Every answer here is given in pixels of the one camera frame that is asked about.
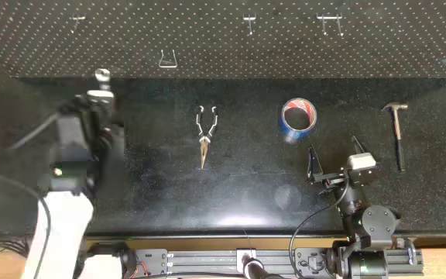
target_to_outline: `wooden floor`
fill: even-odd
[[[424,279],[446,279],[446,249],[423,249]],[[0,252],[0,279],[20,278],[25,259],[21,256]],[[416,279],[418,277],[396,277],[396,279]]]

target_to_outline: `workbench surface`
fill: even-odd
[[[0,152],[58,103],[94,81],[9,80],[0,86]],[[373,204],[403,214],[396,233],[446,235],[446,80],[115,80],[125,117],[126,179],[107,182],[94,200],[90,236],[290,235],[309,214],[334,201],[306,184],[307,148],[325,173],[354,153],[357,136],[382,173],[365,187]],[[296,146],[283,141],[278,117],[294,97],[310,100],[317,125]],[[399,114],[407,171],[396,168],[393,124],[381,108],[408,102]],[[201,169],[195,108],[216,105],[218,130]],[[203,116],[204,130],[211,125]],[[46,183],[50,129],[0,162],[0,172]],[[32,233],[36,201],[0,185],[0,235]],[[342,235],[335,210],[304,227],[310,236]]]

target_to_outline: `roll of tape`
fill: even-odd
[[[317,121],[316,108],[303,98],[293,98],[282,108],[281,126],[285,142],[297,143],[309,135]]]

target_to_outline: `perforated black board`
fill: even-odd
[[[446,0],[0,1],[0,61],[15,77],[446,78]]]

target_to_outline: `scratch on table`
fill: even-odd
[[[247,176],[247,175],[283,175],[283,174],[291,174],[291,173],[283,172],[283,173],[262,174],[262,173],[259,173],[259,172],[255,172],[255,173],[249,173],[249,174],[230,174],[230,176],[231,177],[237,177],[237,176]]]

